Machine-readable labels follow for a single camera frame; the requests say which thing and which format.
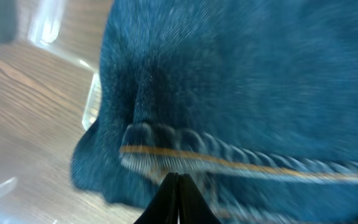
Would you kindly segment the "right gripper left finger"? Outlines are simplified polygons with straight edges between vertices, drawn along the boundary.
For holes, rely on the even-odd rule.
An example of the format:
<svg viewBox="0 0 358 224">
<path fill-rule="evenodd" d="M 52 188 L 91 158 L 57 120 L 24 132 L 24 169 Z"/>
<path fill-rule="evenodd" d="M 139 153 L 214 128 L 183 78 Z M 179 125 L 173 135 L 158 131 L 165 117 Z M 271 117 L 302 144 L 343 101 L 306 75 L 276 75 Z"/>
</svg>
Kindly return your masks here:
<svg viewBox="0 0 358 224">
<path fill-rule="evenodd" d="M 177 224 L 178 181 L 179 174 L 167 174 L 158 192 L 134 224 Z"/>
</svg>

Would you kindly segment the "clear plastic storage bin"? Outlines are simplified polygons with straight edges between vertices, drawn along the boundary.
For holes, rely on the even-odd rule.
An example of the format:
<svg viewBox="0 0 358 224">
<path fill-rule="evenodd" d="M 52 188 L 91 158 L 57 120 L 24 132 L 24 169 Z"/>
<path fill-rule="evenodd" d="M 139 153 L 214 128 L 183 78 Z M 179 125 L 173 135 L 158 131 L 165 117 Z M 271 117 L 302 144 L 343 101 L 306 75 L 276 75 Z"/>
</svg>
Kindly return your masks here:
<svg viewBox="0 0 358 224">
<path fill-rule="evenodd" d="M 86 223 L 69 177 L 110 1 L 8 1 L 0 44 L 0 223 Z"/>
</svg>

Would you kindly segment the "blue denim jeans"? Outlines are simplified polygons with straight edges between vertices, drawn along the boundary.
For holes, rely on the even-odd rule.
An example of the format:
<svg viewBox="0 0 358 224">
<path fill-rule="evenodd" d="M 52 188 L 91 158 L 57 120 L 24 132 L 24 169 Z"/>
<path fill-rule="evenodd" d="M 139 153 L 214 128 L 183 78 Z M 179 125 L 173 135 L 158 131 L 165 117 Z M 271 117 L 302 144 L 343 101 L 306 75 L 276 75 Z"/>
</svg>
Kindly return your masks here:
<svg viewBox="0 0 358 224">
<path fill-rule="evenodd" d="M 114 1 L 71 180 L 145 208 L 189 174 L 223 223 L 358 223 L 358 0 Z"/>
</svg>

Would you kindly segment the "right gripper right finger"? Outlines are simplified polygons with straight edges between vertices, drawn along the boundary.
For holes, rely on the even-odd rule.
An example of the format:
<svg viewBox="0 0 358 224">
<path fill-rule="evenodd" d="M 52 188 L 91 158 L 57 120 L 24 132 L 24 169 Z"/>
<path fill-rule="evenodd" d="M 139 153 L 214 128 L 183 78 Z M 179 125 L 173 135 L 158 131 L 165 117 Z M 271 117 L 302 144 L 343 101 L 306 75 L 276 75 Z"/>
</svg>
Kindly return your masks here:
<svg viewBox="0 0 358 224">
<path fill-rule="evenodd" d="M 178 189 L 181 224 L 221 224 L 189 174 L 179 177 Z"/>
</svg>

